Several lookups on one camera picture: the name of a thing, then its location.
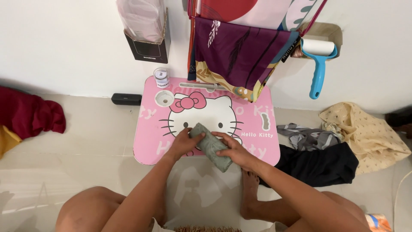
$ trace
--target hand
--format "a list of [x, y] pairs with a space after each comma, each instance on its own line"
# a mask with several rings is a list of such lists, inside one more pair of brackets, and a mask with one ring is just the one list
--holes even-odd
[[212, 135], [222, 137], [220, 140], [229, 148], [216, 152], [218, 156], [228, 156], [232, 161], [241, 166], [246, 171], [253, 171], [256, 161], [259, 161], [254, 155], [250, 154], [236, 139], [225, 133], [213, 131]]
[[192, 151], [196, 144], [198, 144], [203, 138], [205, 138], [205, 133], [189, 138], [189, 131], [192, 129], [190, 127], [183, 129], [176, 136], [175, 141], [173, 141], [172, 146], [167, 151], [165, 155], [172, 156], [175, 161], [178, 161], [182, 155]]

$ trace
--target pink bow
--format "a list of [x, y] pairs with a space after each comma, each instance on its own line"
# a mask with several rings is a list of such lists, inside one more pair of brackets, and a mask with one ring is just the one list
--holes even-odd
[[200, 92], [193, 92], [190, 96], [182, 99], [175, 99], [170, 109], [175, 113], [180, 113], [184, 109], [202, 109], [206, 106], [206, 98]]

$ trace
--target plastic bag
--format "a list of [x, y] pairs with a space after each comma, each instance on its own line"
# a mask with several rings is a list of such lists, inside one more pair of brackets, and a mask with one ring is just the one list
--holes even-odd
[[116, 3], [124, 28], [133, 40], [162, 42], [164, 0], [117, 0]]

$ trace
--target white leaf print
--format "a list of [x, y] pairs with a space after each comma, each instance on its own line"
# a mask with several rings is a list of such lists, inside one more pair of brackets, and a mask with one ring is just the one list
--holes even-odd
[[220, 21], [218, 21], [218, 20], [213, 20], [212, 30], [211, 30], [210, 33], [209, 33], [209, 42], [208, 42], [208, 44], [207, 44], [207, 47], [209, 47], [209, 46], [212, 44], [213, 40], [215, 39], [215, 35], [218, 34], [218, 28], [219, 28], [219, 26], [220, 26]]

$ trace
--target hello kitty lap desk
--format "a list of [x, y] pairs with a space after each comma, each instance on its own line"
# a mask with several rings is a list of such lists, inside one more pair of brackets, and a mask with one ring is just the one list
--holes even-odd
[[[272, 97], [264, 87], [255, 103], [213, 84], [169, 78], [158, 88], [153, 76], [145, 82], [133, 144], [137, 161], [156, 164], [185, 127], [201, 123], [210, 131], [226, 133], [251, 154], [274, 166], [280, 158]], [[183, 157], [206, 156], [197, 148]]]

